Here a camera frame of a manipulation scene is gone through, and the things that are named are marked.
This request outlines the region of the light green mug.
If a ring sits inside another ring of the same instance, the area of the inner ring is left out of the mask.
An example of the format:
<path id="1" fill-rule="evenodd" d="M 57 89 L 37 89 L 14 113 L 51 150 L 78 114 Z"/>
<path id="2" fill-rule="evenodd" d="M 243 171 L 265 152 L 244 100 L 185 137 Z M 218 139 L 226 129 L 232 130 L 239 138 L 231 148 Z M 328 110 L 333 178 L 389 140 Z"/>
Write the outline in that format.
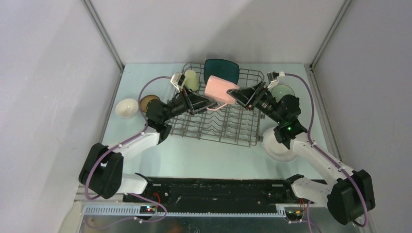
<path id="1" fill-rule="evenodd" d="M 199 89 L 199 77 L 197 73 L 194 70 L 187 70 L 184 75 L 186 77 L 185 85 L 196 92 Z"/>

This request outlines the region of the pink mug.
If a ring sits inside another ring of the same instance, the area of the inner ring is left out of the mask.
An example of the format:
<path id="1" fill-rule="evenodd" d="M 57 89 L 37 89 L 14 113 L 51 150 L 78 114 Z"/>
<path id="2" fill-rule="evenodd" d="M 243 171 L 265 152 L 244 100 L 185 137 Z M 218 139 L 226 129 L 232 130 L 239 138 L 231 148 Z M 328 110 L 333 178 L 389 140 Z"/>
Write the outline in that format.
<path id="1" fill-rule="evenodd" d="M 240 89 L 240 87 L 230 81 L 211 75 L 206 84 L 205 96 L 222 103 L 222 105 L 217 108 L 207 108 L 207 110 L 217 111 L 228 104 L 235 104 L 235 98 L 227 93 L 230 89 Z"/>

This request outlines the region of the white bowl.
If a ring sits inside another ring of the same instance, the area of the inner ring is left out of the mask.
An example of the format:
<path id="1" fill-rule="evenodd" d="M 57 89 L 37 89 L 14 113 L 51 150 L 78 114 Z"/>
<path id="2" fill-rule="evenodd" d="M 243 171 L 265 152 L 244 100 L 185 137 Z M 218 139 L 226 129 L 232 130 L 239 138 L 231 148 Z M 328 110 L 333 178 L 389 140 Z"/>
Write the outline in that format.
<path id="1" fill-rule="evenodd" d="M 138 110 L 139 105 L 135 99 L 124 99 L 117 104 L 115 113 L 121 118 L 131 118 Z"/>

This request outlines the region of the teal square plate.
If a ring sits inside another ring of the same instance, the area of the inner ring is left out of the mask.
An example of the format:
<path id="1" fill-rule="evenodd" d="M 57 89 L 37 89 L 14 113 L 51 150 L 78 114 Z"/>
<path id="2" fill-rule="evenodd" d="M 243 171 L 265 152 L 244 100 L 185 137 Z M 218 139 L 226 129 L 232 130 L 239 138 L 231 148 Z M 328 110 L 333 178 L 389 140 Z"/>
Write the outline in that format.
<path id="1" fill-rule="evenodd" d="M 224 59 L 207 59 L 204 63 L 204 82 L 210 76 L 216 76 L 226 81 L 238 84 L 240 67 L 237 63 Z"/>

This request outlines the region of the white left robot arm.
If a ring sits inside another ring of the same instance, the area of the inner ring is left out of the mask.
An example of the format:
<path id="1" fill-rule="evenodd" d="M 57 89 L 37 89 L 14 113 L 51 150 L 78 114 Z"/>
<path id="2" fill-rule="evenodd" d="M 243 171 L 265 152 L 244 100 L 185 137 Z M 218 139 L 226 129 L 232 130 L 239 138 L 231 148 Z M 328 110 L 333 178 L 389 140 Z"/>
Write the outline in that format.
<path id="1" fill-rule="evenodd" d="M 217 102 L 213 99 L 201 96 L 186 87 L 167 103 L 156 98 L 144 101 L 146 122 L 142 132 L 112 147 L 101 143 L 91 147 L 79 174 L 79 182 L 85 186 L 86 198 L 93 199 L 88 193 L 92 190 L 97 197 L 104 199 L 109 199 L 116 193 L 134 193 L 141 202 L 150 201 L 154 190 L 148 185 L 149 180 L 139 173 L 124 173 L 124 164 L 165 141 L 172 129 L 167 123 L 170 119 L 185 113 L 201 114 L 215 106 Z"/>

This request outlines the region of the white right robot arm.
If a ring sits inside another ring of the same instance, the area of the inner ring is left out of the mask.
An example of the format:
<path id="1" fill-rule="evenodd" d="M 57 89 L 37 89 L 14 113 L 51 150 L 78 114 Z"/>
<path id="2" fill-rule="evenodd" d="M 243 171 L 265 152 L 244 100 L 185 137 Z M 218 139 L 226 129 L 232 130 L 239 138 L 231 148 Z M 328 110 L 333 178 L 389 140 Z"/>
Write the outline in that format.
<path id="1" fill-rule="evenodd" d="M 376 206 L 372 178 L 365 170 L 355 171 L 324 151 L 301 125 L 299 98 L 284 95 L 276 100 L 265 82 L 240 89 L 229 89 L 228 95 L 247 110 L 260 110 L 277 123 L 265 131 L 262 146 L 278 162 L 303 158 L 324 179 L 325 184 L 310 181 L 297 174 L 285 180 L 282 195 L 295 203 L 300 198 L 327 207 L 333 218 L 346 225 Z"/>

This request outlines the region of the brown dotted bowl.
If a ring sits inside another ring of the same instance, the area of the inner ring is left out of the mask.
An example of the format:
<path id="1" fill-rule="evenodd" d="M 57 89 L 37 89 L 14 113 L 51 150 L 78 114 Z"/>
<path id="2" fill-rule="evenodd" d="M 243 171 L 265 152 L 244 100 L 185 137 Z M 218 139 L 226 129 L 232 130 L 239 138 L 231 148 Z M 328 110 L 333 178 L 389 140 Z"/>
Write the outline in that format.
<path id="1" fill-rule="evenodd" d="M 140 100 L 139 104 L 142 112 L 147 112 L 147 105 L 152 100 L 160 100 L 160 98 L 156 95 L 146 95 Z"/>

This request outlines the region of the green ceramic bowl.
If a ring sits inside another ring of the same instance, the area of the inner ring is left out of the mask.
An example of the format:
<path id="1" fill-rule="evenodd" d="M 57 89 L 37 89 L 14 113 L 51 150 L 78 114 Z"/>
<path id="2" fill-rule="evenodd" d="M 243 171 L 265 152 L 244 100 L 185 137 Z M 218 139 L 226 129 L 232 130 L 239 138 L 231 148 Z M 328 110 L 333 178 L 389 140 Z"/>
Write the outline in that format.
<path id="1" fill-rule="evenodd" d="M 271 90 L 272 96 L 276 100 L 282 99 L 285 95 L 295 96 L 295 93 L 291 87 L 285 84 L 278 84 Z"/>

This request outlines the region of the large white plate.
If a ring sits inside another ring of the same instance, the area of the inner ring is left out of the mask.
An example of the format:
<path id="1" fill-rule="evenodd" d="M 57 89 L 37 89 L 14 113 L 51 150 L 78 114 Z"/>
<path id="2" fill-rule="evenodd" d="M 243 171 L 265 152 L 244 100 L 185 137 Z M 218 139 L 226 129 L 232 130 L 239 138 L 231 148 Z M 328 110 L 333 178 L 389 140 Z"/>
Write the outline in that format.
<path id="1" fill-rule="evenodd" d="M 296 153 L 287 149 L 283 144 L 278 143 L 275 138 L 274 127 L 268 128 L 263 133 L 261 144 L 265 153 L 275 161 L 291 162 L 298 157 Z"/>

